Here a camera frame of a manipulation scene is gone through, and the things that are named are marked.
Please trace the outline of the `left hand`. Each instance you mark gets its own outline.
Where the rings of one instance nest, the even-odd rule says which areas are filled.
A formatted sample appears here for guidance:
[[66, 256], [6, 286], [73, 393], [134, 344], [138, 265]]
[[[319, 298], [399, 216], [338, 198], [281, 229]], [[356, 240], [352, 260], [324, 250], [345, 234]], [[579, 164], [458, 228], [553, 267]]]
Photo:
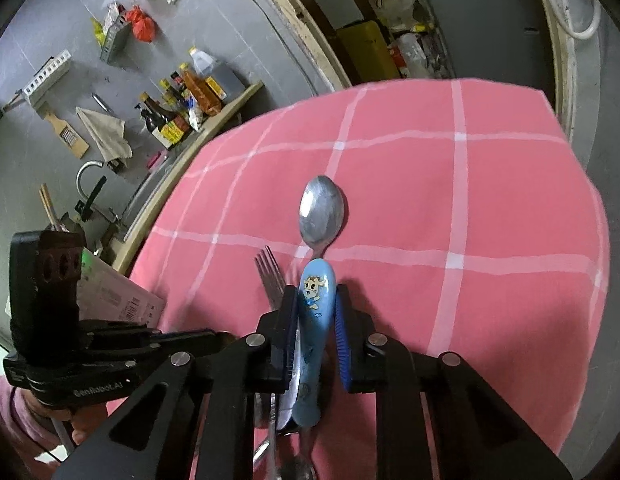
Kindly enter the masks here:
[[31, 391], [20, 389], [20, 392], [29, 413], [42, 427], [54, 429], [54, 422], [69, 422], [72, 428], [71, 437], [76, 445], [84, 442], [108, 417], [105, 404], [85, 406], [74, 412], [53, 411], [43, 406]]

